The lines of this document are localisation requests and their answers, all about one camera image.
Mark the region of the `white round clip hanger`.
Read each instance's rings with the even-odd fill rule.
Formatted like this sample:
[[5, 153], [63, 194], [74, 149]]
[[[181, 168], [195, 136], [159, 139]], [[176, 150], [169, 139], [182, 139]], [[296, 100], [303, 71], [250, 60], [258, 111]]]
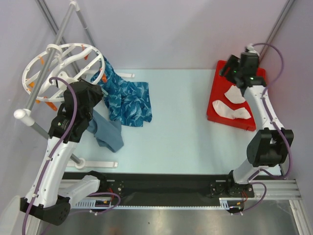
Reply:
[[[85, 50], [82, 51], [81, 45], [85, 46]], [[44, 77], [44, 81], [39, 89], [39, 94], [37, 95], [36, 100], [43, 102], [62, 102], [63, 90], [52, 86], [49, 82], [49, 79], [52, 77], [57, 77], [58, 74], [62, 71], [66, 72], [66, 68], [72, 65], [77, 61], [85, 62], [85, 66], [79, 70], [79, 72], [74, 75], [66, 72], [70, 77], [79, 81], [80, 79], [85, 79], [91, 84], [96, 85], [105, 71], [105, 62], [102, 53], [95, 47], [88, 44], [81, 43], [71, 43], [63, 45], [49, 44], [46, 47], [46, 50], [34, 59], [32, 59], [29, 64], [26, 66], [22, 74], [22, 86], [24, 90], [31, 94], [33, 88], [27, 86], [26, 81], [30, 78], [36, 78], [35, 85], [39, 81], [40, 72], [33, 72], [33, 68], [42, 68], [47, 63], [48, 53], [51, 49], [56, 49], [56, 53], [52, 59], [52, 62], [47, 70], [47, 76]], [[39, 56], [42, 56], [45, 64], [41, 65]]]

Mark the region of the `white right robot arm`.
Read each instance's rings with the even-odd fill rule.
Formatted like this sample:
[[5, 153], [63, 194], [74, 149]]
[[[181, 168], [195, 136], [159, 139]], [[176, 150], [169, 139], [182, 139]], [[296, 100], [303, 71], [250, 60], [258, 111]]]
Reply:
[[257, 75], [258, 67], [258, 54], [245, 51], [240, 57], [230, 55], [220, 70], [220, 75], [239, 88], [247, 101], [257, 131], [247, 146], [246, 160], [228, 175], [224, 191], [231, 197], [240, 196], [260, 172], [268, 173], [268, 168], [291, 157], [293, 131], [279, 121], [268, 96], [267, 84]]

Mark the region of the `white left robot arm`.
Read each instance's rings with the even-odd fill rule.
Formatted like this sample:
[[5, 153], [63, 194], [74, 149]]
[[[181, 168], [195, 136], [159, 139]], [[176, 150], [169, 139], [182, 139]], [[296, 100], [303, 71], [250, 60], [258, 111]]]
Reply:
[[94, 193], [104, 195], [108, 184], [101, 174], [92, 171], [79, 182], [59, 191], [59, 186], [71, 155], [92, 119], [94, 107], [103, 97], [99, 85], [85, 80], [67, 83], [52, 77], [50, 83], [66, 85], [64, 102], [52, 120], [48, 132], [45, 156], [30, 192], [20, 200], [20, 210], [52, 225], [61, 225], [71, 206]]

